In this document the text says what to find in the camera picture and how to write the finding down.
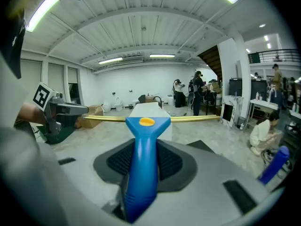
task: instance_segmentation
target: white ceiling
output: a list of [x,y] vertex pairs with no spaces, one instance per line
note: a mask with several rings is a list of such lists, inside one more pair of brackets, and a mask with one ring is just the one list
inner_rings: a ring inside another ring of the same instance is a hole
[[150,53],[201,62],[196,55],[227,39],[231,24],[244,33],[275,17],[267,0],[61,0],[26,33],[23,50],[95,70],[107,66],[99,65],[101,60],[143,56],[147,61]]
[[251,53],[278,49],[277,35],[266,34],[266,36],[268,37],[269,41],[266,41],[264,37],[259,37],[257,39],[245,42],[246,48],[249,49]]

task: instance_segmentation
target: white shirt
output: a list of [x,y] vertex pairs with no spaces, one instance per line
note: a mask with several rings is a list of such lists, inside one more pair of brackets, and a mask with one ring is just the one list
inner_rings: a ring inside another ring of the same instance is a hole
[[256,125],[250,134],[250,144],[252,146],[258,146],[261,141],[267,141],[269,139],[270,126],[271,124],[268,119]]
[[179,83],[177,84],[174,83],[174,89],[175,91],[182,92],[182,85]]

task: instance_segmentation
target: gray floor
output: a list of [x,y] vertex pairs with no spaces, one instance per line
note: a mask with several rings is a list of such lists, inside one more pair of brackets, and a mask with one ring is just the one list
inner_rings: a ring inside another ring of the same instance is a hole
[[[176,116],[182,116],[185,113],[188,116],[192,115],[192,110],[187,109],[187,107],[175,108],[165,105],[164,109]],[[105,115],[129,116],[131,112],[132,110],[129,109],[124,109],[120,112],[111,110]],[[248,130],[243,132],[236,127],[229,129],[218,121],[174,123],[172,126],[172,141],[174,142],[186,145],[197,140],[202,140],[216,154],[222,155],[234,162],[253,177],[260,175],[264,169],[262,158],[255,156],[248,147],[250,135]],[[74,157],[77,160],[76,162],[64,165],[63,169],[79,188],[82,190],[90,188],[93,191],[98,187],[96,185],[97,180],[90,180],[93,177],[92,164],[94,158],[120,145],[129,138],[130,135],[125,123],[103,121],[93,129],[80,128],[76,130],[63,142],[54,145],[53,149],[59,159]],[[271,190],[279,182],[280,179],[276,176],[267,185],[267,188]],[[99,188],[99,190],[107,190],[107,193],[111,194],[113,192],[110,190],[115,191],[116,189],[108,187],[105,189]],[[103,200],[97,199],[92,195],[90,198],[95,203],[98,203],[98,200]]]

